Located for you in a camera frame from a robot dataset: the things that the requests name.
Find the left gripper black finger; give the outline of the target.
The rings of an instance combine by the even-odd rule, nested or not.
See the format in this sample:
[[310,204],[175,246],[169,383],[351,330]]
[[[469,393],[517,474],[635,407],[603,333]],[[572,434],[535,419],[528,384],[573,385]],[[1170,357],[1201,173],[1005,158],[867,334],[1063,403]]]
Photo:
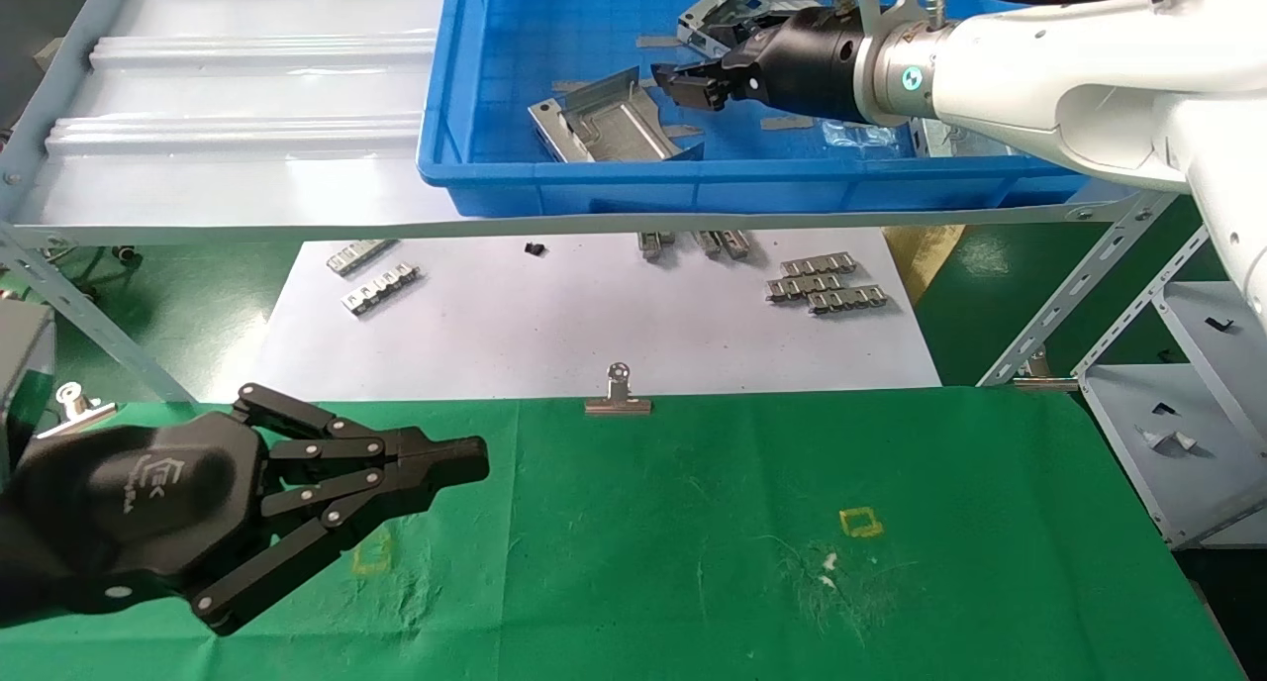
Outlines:
[[390,465],[424,476],[431,465],[449,462],[488,474],[484,438],[435,440],[417,426],[372,430],[257,383],[239,389],[234,418],[283,436],[269,449],[270,465],[280,476],[345,476]]

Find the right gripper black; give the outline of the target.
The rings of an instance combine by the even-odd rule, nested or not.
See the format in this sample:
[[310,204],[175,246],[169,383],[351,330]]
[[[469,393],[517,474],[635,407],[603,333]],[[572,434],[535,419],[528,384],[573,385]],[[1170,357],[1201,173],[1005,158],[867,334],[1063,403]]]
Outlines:
[[797,115],[860,123],[854,91],[860,56],[858,9],[805,8],[765,15],[748,28],[746,41],[715,57],[654,62],[650,74],[677,79],[677,104],[685,109],[720,112],[734,94]]

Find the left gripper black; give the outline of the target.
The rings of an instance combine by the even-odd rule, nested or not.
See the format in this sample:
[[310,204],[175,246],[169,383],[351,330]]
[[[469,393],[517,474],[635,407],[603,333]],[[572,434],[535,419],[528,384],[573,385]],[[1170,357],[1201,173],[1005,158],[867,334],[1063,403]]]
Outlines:
[[[180,597],[227,637],[381,524],[488,477],[367,468],[261,503],[279,491],[265,432],[281,429],[267,415],[208,412],[32,443],[3,490],[3,626]],[[267,525],[288,522],[272,543]]]

